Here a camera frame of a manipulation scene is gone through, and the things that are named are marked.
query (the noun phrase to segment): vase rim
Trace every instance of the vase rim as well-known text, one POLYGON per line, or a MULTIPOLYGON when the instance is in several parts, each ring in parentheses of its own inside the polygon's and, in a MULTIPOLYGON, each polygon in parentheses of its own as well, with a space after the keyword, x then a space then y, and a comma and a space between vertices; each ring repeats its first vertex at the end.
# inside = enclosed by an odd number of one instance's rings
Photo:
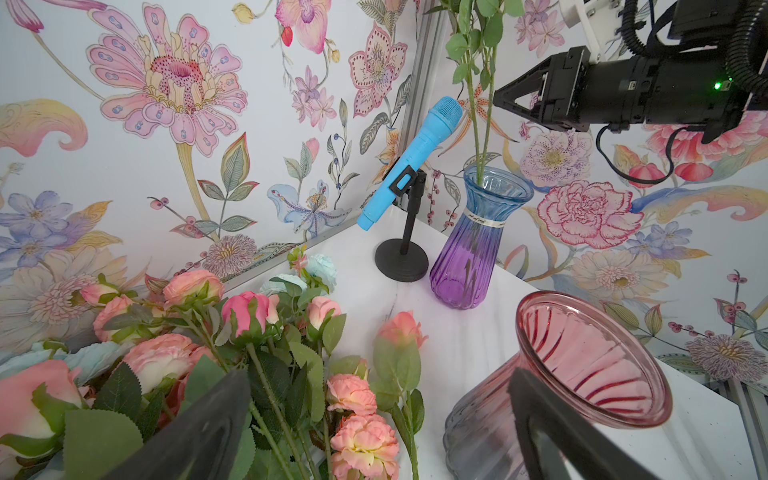
POLYGON ((506 170, 502 170, 501 168, 496 167, 489 167, 488 165, 485 166, 485 176, 487 177, 489 173, 493 173, 494 176, 503 178, 507 180, 508 182, 513 183, 514 185, 520 187, 522 190, 524 196, 516 195, 516 196, 508 196, 508 195, 502 195, 497 194, 494 191, 488 190, 485 187, 481 187, 477 184, 477 182, 473 179, 473 177, 470 177, 470 175, 475 174, 475 177, 477 177, 477 164, 474 163, 471 166, 464 169, 464 182, 466 182, 469 185, 474 185, 477 187, 480 191, 482 191, 484 194, 490 195, 492 197, 496 197, 500 200, 506 200, 506 201, 514 201, 514 202, 522 202, 527 203, 531 198, 533 198, 534 191, 531 185, 521 176, 513 174, 512 172, 508 172, 506 170))
POLYGON ((669 383, 664 372, 659 367, 657 361, 648 353, 644 346, 630 334, 623 326, 616 323, 606 313, 574 296, 565 293, 559 293, 549 290, 540 290, 529 293, 520 301, 517 308, 515 320, 515 330, 517 332, 518 343, 521 353, 531 362, 542 378, 550 388, 558 392, 561 398, 567 400, 572 406, 577 407, 580 412, 589 412, 590 417, 603 425, 623 428, 650 428, 659 426, 666 422, 672 414, 672 394, 669 383), (625 351, 632 355, 637 367, 643 372, 647 383, 651 389, 653 403, 647 414, 643 416, 629 416, 620 413, 611 412, 594 405, 584 399, 576 392, 568 388, 558 377, 553 374, 544 362, 541 361, 538 354, 531 345, 528 335, 525 334, 523 322, 523 312, 536 305, 555 303, 568 310, 574 310, 593 319, 602 328, 604 335, 613 336, 614 339, 621 342, 626 348, 625 351))

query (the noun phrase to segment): blue microphone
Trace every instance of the blue microphone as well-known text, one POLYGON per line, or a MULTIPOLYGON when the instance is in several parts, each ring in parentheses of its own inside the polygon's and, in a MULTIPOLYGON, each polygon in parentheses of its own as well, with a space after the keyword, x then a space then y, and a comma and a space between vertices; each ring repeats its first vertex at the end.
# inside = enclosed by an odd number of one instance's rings
POLYGON ((357 219, 360 228, 370 229, 392 205, 395 198, 402 195, 408 182, 415 177, 415 171, 424 164, 437 146, 456 130, 463 113, 462 106, 451 97, 441 98, 432 107, 419 133, 362 210, 362 214, 357 219))

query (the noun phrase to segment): black microphone stand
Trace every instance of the black microphone stand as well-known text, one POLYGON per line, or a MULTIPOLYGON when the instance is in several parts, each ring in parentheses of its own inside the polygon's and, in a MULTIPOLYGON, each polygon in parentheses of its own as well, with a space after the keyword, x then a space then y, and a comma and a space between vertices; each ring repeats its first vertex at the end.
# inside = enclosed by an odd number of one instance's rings
POLYGON ((416 221, 416 215, 419 213, 426 183, 427 174, 423 170, 419 170, 417 173, 411 167, 407 167, 400 178, 393 181, 389 187, 398 197, 408 194, 406 229, 402 233, 402 239, 391 238, 382 242, 376 248, 375 260, 381 273, 398 282, 420 280, 429 269, 429 259, 426 252, 411 241, 413 225, 416 221), (405 175, 408 175, 410 180, 402 189, 398 188, 397 184, 405 175))

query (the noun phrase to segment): blue-purple glass vase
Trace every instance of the blue-purple glass vase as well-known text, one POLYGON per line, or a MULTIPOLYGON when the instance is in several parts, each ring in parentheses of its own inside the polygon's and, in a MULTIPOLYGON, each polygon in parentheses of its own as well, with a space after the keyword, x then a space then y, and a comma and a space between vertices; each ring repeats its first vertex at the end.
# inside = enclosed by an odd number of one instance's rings
POLYGON ((461 310, 485 300, 504 223, 533 198, 531 186, 507 171, 486 166, 481 186, 476 179, 472 165, 464 171, 467 207, 429 273, 440 301, 461 310))

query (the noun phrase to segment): round stand base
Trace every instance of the round stand base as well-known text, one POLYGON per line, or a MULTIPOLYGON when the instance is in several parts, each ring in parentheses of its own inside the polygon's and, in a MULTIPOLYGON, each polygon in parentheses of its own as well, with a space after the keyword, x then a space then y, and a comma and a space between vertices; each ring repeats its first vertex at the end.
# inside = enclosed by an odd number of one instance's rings
POLYGON ((388 278, 398 282, 415 282, 422 279, 429 270, 429 259, 425 251, 411 242, 406 255, 400 255, 402 239, 391 238, 376 248, 376 266, 388 278))

